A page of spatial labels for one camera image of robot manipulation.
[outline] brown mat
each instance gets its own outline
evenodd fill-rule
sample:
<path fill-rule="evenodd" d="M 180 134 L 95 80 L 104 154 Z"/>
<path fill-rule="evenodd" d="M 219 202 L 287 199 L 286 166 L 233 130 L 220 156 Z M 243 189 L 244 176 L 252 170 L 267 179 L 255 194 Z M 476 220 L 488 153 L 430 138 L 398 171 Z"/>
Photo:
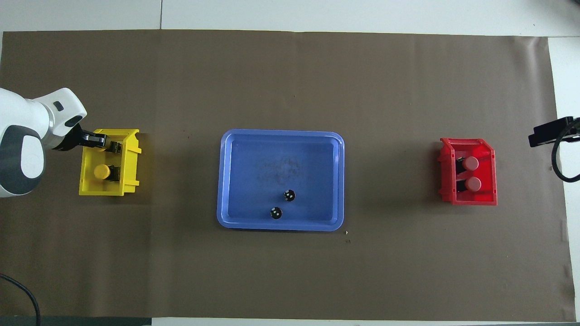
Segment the brown mat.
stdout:
<path fill-rule="evenodd" d="M 47 154 L 31 194 L 0 200 L 0 270 L 45 314 L 575 320 L 562 182 L 550 148 L 527 143 L 556 117 L 546 38 L 7 32 L 0 86 L 66 86 L 85 129 L 143 132 L 135 194 L 78 196 L 76 148 Z M 341 134 L 344 225 L 220 226 L 231 128 Z M 440 137 L 495 147 L 497 207 L 441 201 Z M 0 291 L 0 314 L 31 314 Z"/>

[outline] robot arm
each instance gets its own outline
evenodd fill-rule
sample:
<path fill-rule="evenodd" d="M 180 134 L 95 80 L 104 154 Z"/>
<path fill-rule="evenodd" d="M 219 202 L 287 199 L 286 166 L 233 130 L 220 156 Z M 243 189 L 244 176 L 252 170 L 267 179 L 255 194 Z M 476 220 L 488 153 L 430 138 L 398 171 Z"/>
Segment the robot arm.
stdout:
<path fill-rule="evenodd" d="M 24 195 L 40 182 L 44 149 L 77 145 L 118 151 L 106 135 L 81 129 L 86 117 L 81 101 L 68 88 L 34 100 L 0 88 L 0 197 Z"/>

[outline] yellow bin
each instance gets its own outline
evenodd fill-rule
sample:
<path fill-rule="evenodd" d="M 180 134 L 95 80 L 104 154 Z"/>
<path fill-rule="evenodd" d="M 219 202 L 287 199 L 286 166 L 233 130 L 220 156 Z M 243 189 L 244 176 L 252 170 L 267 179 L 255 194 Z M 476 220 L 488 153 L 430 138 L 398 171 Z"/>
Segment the yellow bin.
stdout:
<path fill-rule="evenodd" d="M 102 148 L 83 147 L 81 181 L 79 195 L 122 196 L 134 193 L 137 181 L 137 155 L 141 154 L 139 141 L 135 136 L 139 129 L 97 129 L 109 139 L 121 143 L 120 153 L 110 153 Z M 101 167 L 114 165 L 121 168 L 119 181 L 103 180 Z"/>

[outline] black cable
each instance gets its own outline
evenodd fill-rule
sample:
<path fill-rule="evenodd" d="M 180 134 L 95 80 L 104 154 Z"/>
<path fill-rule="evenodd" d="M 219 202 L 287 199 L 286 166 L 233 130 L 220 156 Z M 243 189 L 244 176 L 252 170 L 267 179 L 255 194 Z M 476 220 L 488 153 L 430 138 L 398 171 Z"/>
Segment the black cable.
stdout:
<path fill-rule="evenodd" d="M 36 299 L 34 298 L 34 295 L 32 294 L 32 292 L 30 292 L 30 290 L 28 290 L 25 286 L 23 286 L 20 282 L 16 281 L 14 278 L 11 278 L 7 275 L 4 274 L 0 274 L 0 278 L 3 278 L 4 280 L 16 285 L 19 289 L 21 289 L 22 291 L 24 291 L 24 293 L 26 293 L 26 295 L 28 295 L 28 297 L 30 298 L 30 301 L 32 301 L 32 304 L 34 305 L 34 313 L 36 314 L 36 318 L 37 318 L 37 326 L 41 326 L 40 325 L 40 309 L 38 308 L 38 303 L 36 302 Z"/>
<path fill-rule="evenodd" d="M 554 173 L 565 182 L 576 182 L 580 180 L 580 174 L 574 176 L 572 178 L 568 178 L 562 174 L 560 168 L 558 167 L 558 162 L 556 162 L 556 154 L 558 153 L 558 147 L 560 147 L 560 142 L 564 138 L 564 136 L 572 129 L 578 128 L 580 126 L 580 118 L 576 118 L 572 120 L 569 124 L 566 125 L 566 128 L 560 132 L 558 137 L 556 137 L 556 141 L 554 142 L 554 147 L 552 148 L 552 168 L 554 168 Z"/>

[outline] yellow knob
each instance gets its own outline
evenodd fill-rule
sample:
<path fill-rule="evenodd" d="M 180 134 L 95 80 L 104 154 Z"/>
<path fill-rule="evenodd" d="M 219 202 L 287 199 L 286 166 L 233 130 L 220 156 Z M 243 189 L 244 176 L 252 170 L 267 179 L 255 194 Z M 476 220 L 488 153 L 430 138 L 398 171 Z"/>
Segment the yellow knob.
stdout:
<path fill-rule="evenodd" d="M 99 164 L 95 167 L 93 171 L 95 178 L 104 180 L 111 175 L 111 169 L 106 164 Z"/>

